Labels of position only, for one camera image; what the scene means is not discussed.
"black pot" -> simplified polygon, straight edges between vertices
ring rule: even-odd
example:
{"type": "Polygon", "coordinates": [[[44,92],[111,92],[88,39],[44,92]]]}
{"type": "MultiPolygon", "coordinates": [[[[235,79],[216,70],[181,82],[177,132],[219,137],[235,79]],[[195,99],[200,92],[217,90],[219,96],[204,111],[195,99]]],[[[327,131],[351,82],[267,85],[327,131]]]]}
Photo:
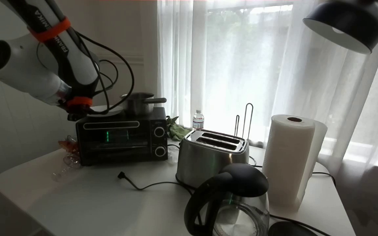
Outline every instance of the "black pot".
{"type": "Polygon", "coordinates": [[[155,103],[164,102],[167,102],[167,98],[156,98],[153,92],[133,92],[126,99],[126,111],[135,116],[147,115],[153,112],[155,103]]]}

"white curtain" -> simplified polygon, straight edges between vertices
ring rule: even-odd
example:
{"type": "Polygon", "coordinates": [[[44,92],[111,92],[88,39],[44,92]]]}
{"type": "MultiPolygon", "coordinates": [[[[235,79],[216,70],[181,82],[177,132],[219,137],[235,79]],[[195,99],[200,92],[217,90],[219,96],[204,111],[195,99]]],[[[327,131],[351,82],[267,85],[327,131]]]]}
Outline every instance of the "white curtain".
{"type": "Polygon", "coordinates": [[[344,157],[377,163],[378,45],[361,54],[310,31],[302,18],[321,2],[159,1],[168,113],[191,125],[201,108],[206,128],[234,133],[252,102],[252,140],[267,141],[272,115],[302,115],[328,125],[321,161],[332,171],[344,157]]]}

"electric kettle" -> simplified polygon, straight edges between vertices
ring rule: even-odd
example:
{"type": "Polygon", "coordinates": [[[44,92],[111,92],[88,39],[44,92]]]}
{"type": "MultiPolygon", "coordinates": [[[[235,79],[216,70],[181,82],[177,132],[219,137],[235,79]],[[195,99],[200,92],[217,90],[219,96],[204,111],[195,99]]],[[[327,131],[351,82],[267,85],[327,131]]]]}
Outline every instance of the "electric kettle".
{"type": "Polygon", "coordinates": [[[260,170],[248,163],[230,163],[195,191],[185,208],[185,225],[195,236],[267,236],[267,191],[268,179],[260,170]]]}

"toaster oven knob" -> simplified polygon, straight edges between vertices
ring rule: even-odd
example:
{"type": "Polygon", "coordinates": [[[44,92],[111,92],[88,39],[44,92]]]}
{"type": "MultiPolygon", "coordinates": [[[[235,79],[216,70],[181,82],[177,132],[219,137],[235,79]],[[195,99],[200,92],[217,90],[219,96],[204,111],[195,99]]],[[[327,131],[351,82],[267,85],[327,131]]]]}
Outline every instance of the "toaster oven knob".
{"type": "Polygon", "coordinates": [[[164,127],[156,127],[154,128],[154,136],[155,137],[163,137],[166,134],[164,127]]]}
{"type": "Polygon", "coordinates": [[[156,157],[163,157],[167,151],[164,146],[158,146],[155,148],[154,153],[156,157]]]}

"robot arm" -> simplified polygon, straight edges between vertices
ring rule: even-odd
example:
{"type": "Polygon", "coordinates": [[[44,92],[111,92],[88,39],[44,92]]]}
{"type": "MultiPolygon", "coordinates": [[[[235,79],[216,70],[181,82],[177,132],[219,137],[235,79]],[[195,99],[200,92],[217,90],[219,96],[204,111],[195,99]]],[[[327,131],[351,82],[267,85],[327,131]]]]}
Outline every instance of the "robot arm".
{"type": "Polygon", "coordinates": [[[0,1],[32,32],[0,40],[0,79],[48,103],[57,102],[78,117],[90,112],[97,65],[58,5],[53,0],[0,1]]]}

